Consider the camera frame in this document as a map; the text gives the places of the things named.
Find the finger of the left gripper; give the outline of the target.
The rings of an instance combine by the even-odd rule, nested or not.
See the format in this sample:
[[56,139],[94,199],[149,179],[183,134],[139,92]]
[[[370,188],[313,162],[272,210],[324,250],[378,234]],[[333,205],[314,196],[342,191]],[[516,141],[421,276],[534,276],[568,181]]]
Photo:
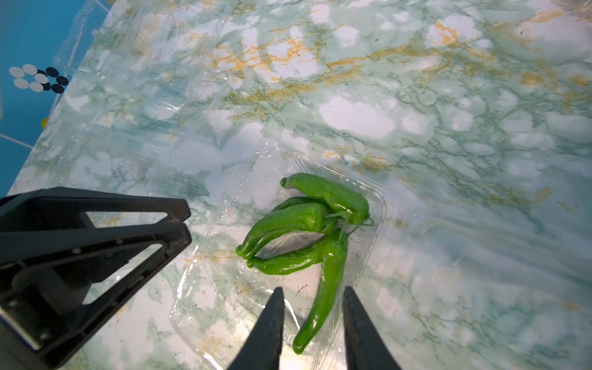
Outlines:
[[52,231],[93,226],[89,212],[165,213],[162,222],[182,222],[191,215],[180,198],[144,197],[54,187],[1,199],[2,231]]
[[68,362],[180,254],[185,223],[1,234],[1,367]]

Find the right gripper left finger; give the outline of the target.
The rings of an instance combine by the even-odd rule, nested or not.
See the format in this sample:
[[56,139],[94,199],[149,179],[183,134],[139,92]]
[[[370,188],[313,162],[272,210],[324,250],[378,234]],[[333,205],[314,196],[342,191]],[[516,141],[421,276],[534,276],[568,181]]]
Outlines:
[[283,348],[284,320],[284,293],[281,287],[277,287],[228,369],[278,370]]

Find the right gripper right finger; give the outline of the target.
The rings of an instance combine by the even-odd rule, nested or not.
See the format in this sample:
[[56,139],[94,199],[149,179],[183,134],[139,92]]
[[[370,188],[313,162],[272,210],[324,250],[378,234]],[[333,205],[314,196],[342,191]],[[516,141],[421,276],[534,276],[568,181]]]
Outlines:
[[350,286],[345,288],[342,307],[347,369],[401,370]]

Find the clear clamshell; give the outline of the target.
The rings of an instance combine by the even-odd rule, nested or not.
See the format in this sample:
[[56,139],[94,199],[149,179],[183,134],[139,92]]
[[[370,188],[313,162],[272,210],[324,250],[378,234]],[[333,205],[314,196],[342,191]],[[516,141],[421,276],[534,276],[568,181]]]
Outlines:
[[[315,300],[321,274],[314,245],[326,234],[294,232],[274,239],[254,257],[236,254],[264,216],[318,203],[348,235],[348,257],[332,310],[305,351],[292,344]],[[312,158],[281,143],[263,143],[227,182],[224,206],[212,217],[177,291],[171,324],[197,353],[200,369],[227,369],[251,334],[274,289],[285,298],[282,369],[322,369],[339,356],[342,297],[355,286],[387,216],[383,188],[330,158]]]
[[228,92],[214,49],[234,1],[87,1],[54,63],[79,135],[142,154],[189,145]]

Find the green pepper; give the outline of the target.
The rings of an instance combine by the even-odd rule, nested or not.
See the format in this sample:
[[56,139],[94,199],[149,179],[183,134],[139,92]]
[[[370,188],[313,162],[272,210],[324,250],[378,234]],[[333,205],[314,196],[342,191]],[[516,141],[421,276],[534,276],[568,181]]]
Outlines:
[[235,251],[239,257],[248,260],[265,245],[286,234],[300,231],[329,234],[337,226],[337,218],[329,217],[328,209],[320,203],[293,205],[280,211],[272,211],[260,219]]
[[326,234],[314,245],[320,257],[321,274],[311,311],[294,338],[294,353],[302,354],[325,324],[345,271],[348,257],[348,235],[342,229]]

